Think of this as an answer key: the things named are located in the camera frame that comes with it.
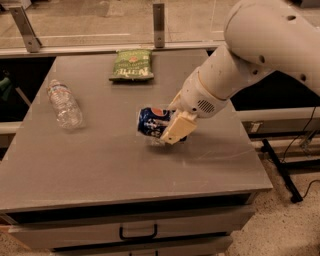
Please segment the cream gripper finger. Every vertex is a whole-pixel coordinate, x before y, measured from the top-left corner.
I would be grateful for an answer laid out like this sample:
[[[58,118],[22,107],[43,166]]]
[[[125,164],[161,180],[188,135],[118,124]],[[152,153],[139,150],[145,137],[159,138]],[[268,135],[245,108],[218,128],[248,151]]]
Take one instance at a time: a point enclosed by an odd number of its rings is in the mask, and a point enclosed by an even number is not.
[[[160,139],[171,145],[179,142],[197,128],[196,119],[196,114],[187,111],[175,111]]]

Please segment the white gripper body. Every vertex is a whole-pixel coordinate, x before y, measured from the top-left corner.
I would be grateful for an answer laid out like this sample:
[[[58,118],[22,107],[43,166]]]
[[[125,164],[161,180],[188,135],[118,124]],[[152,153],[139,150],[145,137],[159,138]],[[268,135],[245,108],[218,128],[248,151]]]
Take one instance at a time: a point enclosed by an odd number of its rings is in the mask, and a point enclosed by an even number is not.
[[[210,118],[221,111],[230,97],[230,88],[217,72],[197,67],[185,80],[168,108],[186,111],[198,118]]]

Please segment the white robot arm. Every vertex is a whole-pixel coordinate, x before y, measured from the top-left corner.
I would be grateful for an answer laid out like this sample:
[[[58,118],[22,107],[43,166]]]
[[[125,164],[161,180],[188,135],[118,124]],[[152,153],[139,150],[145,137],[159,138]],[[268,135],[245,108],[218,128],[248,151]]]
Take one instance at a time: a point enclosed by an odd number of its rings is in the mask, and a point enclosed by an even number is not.
[[[174,144],[228,100],[274,71],[320,94],[320,31],[285,0],[240,0],[227,15],[225,43],[185,80],[168,108],[161,140]]]

